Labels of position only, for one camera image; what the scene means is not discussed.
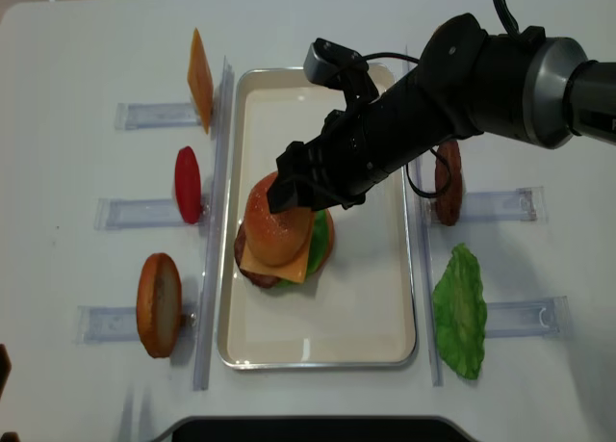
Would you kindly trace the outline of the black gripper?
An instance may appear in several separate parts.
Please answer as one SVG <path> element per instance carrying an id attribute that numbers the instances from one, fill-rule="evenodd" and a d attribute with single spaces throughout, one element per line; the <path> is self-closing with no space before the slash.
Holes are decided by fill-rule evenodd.
<path id="1" fill-rule="evenodd" d="M 290 143 L 276 159 L 269 212 L 362 204 L 370 188 L 451 136 L 451 122 L 410 72 L 374 102 L 332 115 L 312 141 Z"/>

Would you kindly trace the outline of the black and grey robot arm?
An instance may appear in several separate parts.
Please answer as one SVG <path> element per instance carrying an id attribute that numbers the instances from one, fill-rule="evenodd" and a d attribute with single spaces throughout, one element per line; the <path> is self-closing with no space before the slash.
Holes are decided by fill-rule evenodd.
<path id="1" fill-rule="evenodd" d="M 346 108 L 277 158 L 272 213 L 362 204 L 374 185 L 450 140 L 492 133 L 547 149 L 574 136 L 615 140 L 615 66 L 588 59 L 573 39 L 540 27 L 491 36 L 465 13 L 440 26 L 414 64 L 378 92 L 366 57 L 312 43 L 307 79 L 341 91 Z"/>

